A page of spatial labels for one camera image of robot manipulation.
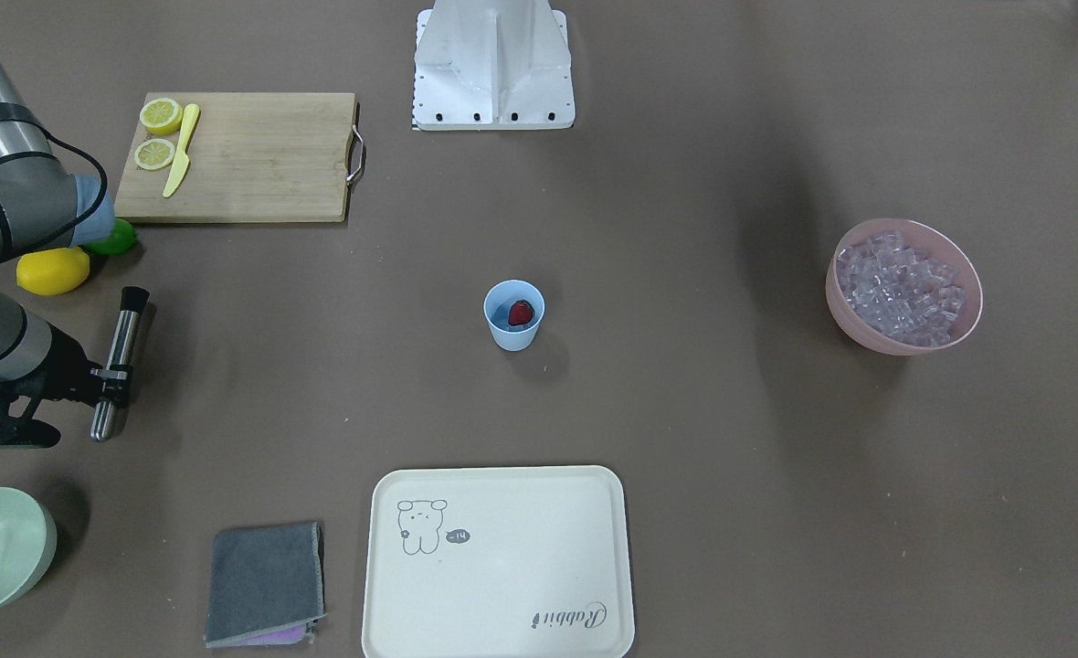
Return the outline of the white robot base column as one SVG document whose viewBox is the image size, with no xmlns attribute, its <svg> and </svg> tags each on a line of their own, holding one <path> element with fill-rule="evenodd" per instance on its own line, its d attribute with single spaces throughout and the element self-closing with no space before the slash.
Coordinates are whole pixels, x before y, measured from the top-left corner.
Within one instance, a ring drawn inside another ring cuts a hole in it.
<svg viewBox="0 0 1078 658">
<path fill-rule="evenodd" d="M 576 123 L 571 41 L 547 1 L 436 1 L 415 20 L 411 128 L 561 131 Z"/>
</svg>

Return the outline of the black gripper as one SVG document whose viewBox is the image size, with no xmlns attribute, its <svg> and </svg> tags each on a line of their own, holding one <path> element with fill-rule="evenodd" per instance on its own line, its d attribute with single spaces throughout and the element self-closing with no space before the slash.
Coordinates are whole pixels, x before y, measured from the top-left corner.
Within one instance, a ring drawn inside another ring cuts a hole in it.
<svg viewBox="0 0 1078 658">
<path fill-rule="evenodd" d="M 127 382 L 132 368 L 118 366 L 100 369 L 91 361 L 75 338 L 51 325 L 49 352 L 34 371 L 24 378 L 24 396 L 39 400 L 70 400 L 88 407 L 110 405 L 127 409 L 132 390 L 128 387 L 103 387 L 105 382 Z"/>
</svg>

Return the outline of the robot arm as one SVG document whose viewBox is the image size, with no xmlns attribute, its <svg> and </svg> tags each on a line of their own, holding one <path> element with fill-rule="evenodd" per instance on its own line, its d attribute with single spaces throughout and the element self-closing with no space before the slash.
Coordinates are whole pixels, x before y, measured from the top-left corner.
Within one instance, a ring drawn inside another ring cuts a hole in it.
<svg viewBox="0 0 1078 658">
<path fill-rule="evenodd" d="M 108 177 L 66 170 L 54 139 L 0 63 L 0 265 L 25 253 L 108 237 Z M 103 384 L 79 342 L 0 291 L 0 384 L 42 384 L 41 397 L 96 405 Z"/>
</svg>

